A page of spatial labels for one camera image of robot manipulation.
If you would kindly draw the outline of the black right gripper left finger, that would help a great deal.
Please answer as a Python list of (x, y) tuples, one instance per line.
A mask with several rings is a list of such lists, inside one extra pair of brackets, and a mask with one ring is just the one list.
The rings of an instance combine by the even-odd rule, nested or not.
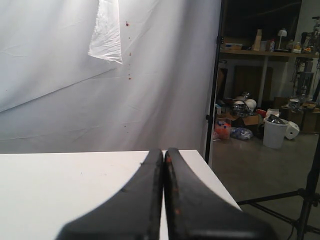
[(150, 150), (131, 179), (110, 199), (67, 223), (58, 240), (157, 240), (163, 202), (164, 159)]

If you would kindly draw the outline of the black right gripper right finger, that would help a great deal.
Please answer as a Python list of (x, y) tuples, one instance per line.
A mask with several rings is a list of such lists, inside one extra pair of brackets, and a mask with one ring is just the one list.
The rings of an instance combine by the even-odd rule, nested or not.
[(171, 240), (271, 240), (273, 229), (207, 187), (169, 148), (164, 157), (164, 199)]

